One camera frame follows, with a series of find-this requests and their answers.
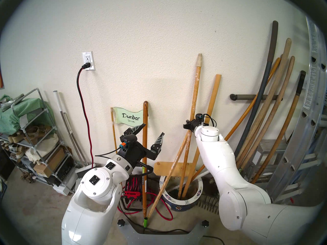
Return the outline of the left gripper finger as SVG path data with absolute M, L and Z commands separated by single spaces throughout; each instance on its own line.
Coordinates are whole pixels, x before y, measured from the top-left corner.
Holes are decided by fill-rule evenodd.
M 151 160 L 155 160 L 157 158 L 157 156 L 159 155 L 159 153 L 161 152 L 164 135 L 165 135 L 165 133 L 162 132 L 159 135 L 159 137 L 157 138 L 157 140 L 155 141 L 155 143 L 151 146 L 151 149 L 150 149 L 150 152 L 151 152 L 150 159 Z
M 128 128 L 125 132 L 124 132 L 124 136 L 126 135 L 137 135 L 144 127 L 146 126 L 145 123 L 141 124 L 141 125 L 137 125 L 135 127 L 132 128 Z

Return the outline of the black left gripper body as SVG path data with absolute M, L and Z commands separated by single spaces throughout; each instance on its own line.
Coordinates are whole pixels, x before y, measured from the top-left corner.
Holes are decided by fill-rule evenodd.
M 144 148 L 139 142 L 122 142 L 119 145 L 118 155 L 124 158 L 129 164 L 124 164 L 126 171 L 131 171 L 143 158 L 154 160 L 154 152 Z

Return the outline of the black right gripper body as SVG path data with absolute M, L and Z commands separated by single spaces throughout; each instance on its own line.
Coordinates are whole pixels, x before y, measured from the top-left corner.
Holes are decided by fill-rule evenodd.
M 190 130 L 194 133 L 196 128 L 201 125 L 204 125 L 204 119 L 193 119 L 190 121 Z

